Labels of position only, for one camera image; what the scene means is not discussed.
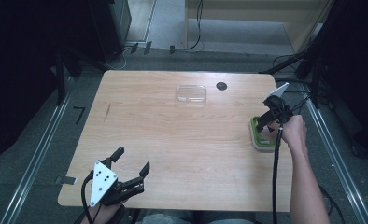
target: black mount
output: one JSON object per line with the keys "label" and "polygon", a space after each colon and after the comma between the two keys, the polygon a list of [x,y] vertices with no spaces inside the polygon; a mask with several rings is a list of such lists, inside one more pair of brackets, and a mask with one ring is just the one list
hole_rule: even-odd
{"label": "black mount", "polygon": [[333,35],[333,25],[336,23],[338,16],[342,13],[344,7],[347,5],[345,0],[335,0],[333,6],[330,10],[327,20],[321,27],[318,35],[313,41],[300,53],[295,54],[295,57],[288,58],[285,62],[280,63],[273,68],[259,72],[259,74],[274,74],[283,68],[286,68],[296,62],[301,61],[300,65],[295,71],[295,76],[302,79],[306,78],[307,75],[313,68],[312,84],[311,84],[311,100],[318,108],[318,85],[319,80],[323,73],[325,73],[325,68],[323,66],[322,58],[320,57],[320,52],[326,43],[326,40]]}
{"label": "black mount", "polygon": [[86,56],[74,48],[59,47],[56,49],[56,78],[58,89],[58,102],[56,105],[62,103],[65,97],[65,82],[64,82],[64,66],[72,77],[80,77],[81,68],[78,65],[78,59],[91,64],[101,72],[105,72],[108,68],[94,59]]}

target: human hand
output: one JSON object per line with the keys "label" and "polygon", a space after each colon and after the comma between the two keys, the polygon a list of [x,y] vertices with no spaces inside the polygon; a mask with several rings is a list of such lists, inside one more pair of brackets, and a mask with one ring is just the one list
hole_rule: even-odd
{"label": "human hand", "polygon": [[[268,127],[278,130],[279,123],[273,122]],[[306,126],[301,115],[292,116],[290,120],[283,125],[283,140],[289,145],[291,153],[302,151],[307,155],[306,147]]]}

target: human arm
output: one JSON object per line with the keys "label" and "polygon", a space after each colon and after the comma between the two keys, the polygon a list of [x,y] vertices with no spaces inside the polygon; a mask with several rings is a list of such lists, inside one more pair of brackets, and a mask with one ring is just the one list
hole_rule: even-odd
{"label": "human arm", "polygon": [[[99,205],[100,204],[97,204],[95,207],[88,208],[91,218],[92,220],[94,220],[94,224],[106,224],[115,215],[122,203],[113,204],[110,206],[105,206],[102,204],[99,213],[97,213],[97,211],[99,210]],[[82,219],[81,224],[89,224],[86,216]]]}
{"label": "human arm", "polygon": [[[278,129],[279,124],[269,127]],[[330,223],[325,203],[312,171],[306,147],[306,127],[301,115],[284,124],[283,140],[288,144],[293,165],[291,187],[291,220],[300,224]]]}

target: white tag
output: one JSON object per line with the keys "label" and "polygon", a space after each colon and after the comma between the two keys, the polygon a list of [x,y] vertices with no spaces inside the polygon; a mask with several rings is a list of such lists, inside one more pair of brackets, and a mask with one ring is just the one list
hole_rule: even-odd
{"label": "white tag", "polygon": [[286,82],[283,86],[277,88],[274,91],[271,91],[264,99],[264,101],[266,100],[266,98],[270,97],[271,95],[275,95],[278,97],[281,97],[283,95],[283,92],[286,90],[286,88],[289,86],[289,83]]}
{"label": "white tag", "polygon": [[91,207],[94,207],[103,198],[109,188],[118,179],[118,176],[104,166],[100,161],[94,164],[93,183],[91,192]]}

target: black circular hole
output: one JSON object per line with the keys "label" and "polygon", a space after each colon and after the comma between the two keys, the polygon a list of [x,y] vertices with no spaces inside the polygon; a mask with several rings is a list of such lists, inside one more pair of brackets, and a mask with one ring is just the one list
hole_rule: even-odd
{"label": "black circular hole", "polygon": [[221,91],[225,91],[227,90],[228,86],[225,82],[219,82],[216,85],[217,89],[221,90]]}

